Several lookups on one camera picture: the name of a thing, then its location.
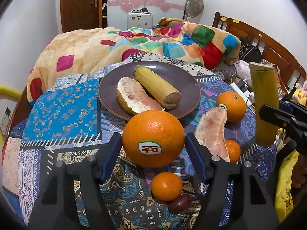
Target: brown plate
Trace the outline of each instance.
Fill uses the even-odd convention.
[[[201,99],[201,88],[190,73],[183,70],[181,67],[165,62],[136,61],[115,68],[109,72],[99,84],[99,100],[112,114],[125,120],[130,120],[130,118],[133,117],[133,115],[127,113],[117,101],[116,86],[122,77],[136,79],[133,76],[133,70],[137,65],[148,67],[182,94],[182,99],[176,108],[166,109],[167,112],[173,114],[176,118],[179,119],[188,115],[199,104]]]

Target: stuffed toy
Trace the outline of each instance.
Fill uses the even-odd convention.
[[[293,101],[295,101],[295,102],[297,102],[297,103],[300,103],[300,104],[302,104],[302,105],[306,105],[306,101],[307,101],[307,96],[306,96],[306,94],[307,94],[307,80],[304,82],[302,88],[297,89],[297,90],[294,92],[294,94],[293,94],[291,100],[293,100]]]

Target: yellow cloth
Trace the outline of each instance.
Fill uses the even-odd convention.
[[[293,209],[291,191],[291,175],[292,169],[297,162],[299,153],[294,150],[287,156],[278,172],[278,180],[275,194],[275,209],[279,219],[282,222]]]

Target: comforter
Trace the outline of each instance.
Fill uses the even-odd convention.
[[[157,53],[212,70],[221,60],[229,65],[236,62],[240,46],[240,40],[226,31],[173,18],[162,18],[153,30],[75,30],[56,36],[39,55],[28,78],[27,98],[34,104],[59,77],[91,75],[137,52]]]

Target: tangerine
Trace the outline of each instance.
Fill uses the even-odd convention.
[[[236,163],[240,159],[241,147],[234,140],[226,140],[226,149],[228,151],[230,163]]]
[[[122,132],[127,157],[147,168],[158,168],[174,161],[185,144],[185,131],[170,113],[148,110],[132,117]]]
[[[237,123],[241,121],[246,113],[244,99],[236,92],[223,92],[216,101],[216,105],[224,104],[227,108],[227,122]]]
[[[183,185],[177,175],[170,172],[162,172],[152,179],[150,188],[157,199],[171,201],[180,196]]]

